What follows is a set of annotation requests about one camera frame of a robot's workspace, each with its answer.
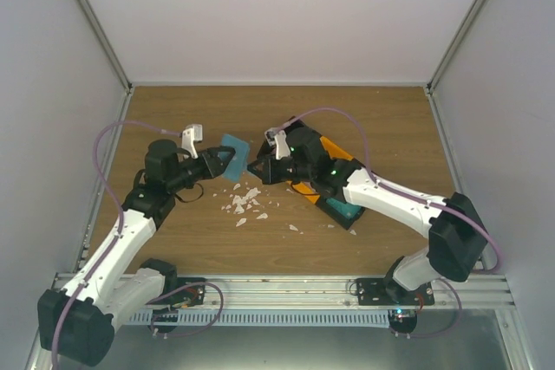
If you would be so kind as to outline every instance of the vent grille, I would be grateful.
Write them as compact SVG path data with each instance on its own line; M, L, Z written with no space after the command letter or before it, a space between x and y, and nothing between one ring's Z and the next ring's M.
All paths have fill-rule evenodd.
M182 309L177 322L157 322L157 325L202 326L210 322L213 311ZM175 318L175 314L165 315ZM128 325L148 325L152 311L143 310L131 317ZM222 312L218 326L243 327L377 327L388 328L388 311L244 311Z

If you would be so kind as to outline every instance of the white wall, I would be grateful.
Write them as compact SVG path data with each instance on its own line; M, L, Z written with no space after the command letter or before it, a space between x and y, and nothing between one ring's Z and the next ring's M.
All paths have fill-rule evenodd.
M423 84L473 0L89 1L135 84Z
M555 361L554 22L555 0L490 0L437 91L544 369Z
M36 302L82 240L91 147L123 87L74 0L0 0L0 361L23 368Z

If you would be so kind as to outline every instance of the wooden tabletop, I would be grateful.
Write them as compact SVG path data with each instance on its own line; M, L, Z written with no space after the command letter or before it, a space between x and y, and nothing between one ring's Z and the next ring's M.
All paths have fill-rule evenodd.
M421 88L137 88L127 119L175 131L202 123L205 139L199 149L219 145L222 135L229 133L251 144L251 161L266 129L322 106L339 107L362 124L370 143L371 167L379 175L426 193L451 195L453 184ZM362 138L341 115L313 114L305 122L363 160ZM124 127L109 178L121 200L143 167L149 143L159 138L141 127ZM178 203L128 271L154 257L187 274L383 274L399 256L426 244L408 227L373 211L344 230L306 198L288 192L286 185L261 185L248 173L236 191L223 178L203 185L204 197ZM260 206L241 215L222 210L233 195L244 196L254 187L261 191ZM191 199L198 193L195 188L180 195ZM268 218L256 219L261 213ZM236 227L242 217L246 222ZM93 250L115 219L114 203L105 196L91 240Z

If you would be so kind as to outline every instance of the blue object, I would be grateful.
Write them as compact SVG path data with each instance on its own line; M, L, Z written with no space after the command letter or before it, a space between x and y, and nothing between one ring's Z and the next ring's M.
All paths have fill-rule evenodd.
M241 175L246 171L247 158L249 157L251 147L244 140L238 139L230 134L225 134L222 137L221 145L231 146L235 149L235 156L233 156L232 161L225 169L223 177L229 179L231 182L239 182ZM225 158L226 154L226 152L219 153L222 158Z
M342 203L341 201L337 201L334 198L326 199L326 203L331 205L333 208L337 210L337 212L341 213L346 218L354 217L357 212L361 210L360 205L353 205L351 203Z

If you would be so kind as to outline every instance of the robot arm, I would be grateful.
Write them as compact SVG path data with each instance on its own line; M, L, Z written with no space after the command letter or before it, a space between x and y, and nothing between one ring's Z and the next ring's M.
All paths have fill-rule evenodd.
M480 225L470 200L455 193L451 198L427 195L387 181L357 160L333 159L323 148L320 135L308 127L265 133L266 143L249 171L264 184L292 181L310 183L321 197L360 205L391 217L428 240L428 247L398 259L383 280L391 301L400 303L422 284L438 277L464 282L477 262L485 238L471 226L432 203L453 208ZM391 190L427 201L420 204Z
M193 188L202 179L218 177L232 160L235 150L228 146L198 152L194 143L201 140L202 126L191 125L183 132L181 148L172 140L150 144L145 169L137 173L134 187L122 205L121 232L118 220L87 264L60 292L49 289L41 296L38 318L43 348L52 349L56 324L73 296L58 351L95 366L110 349L115 332L132 314L174 289L168 287L163 273L148 267L151 263L123 286L116 288L116 284L139 249L162 226L175 206L177 192ZM93 269L99 259L100 265Z

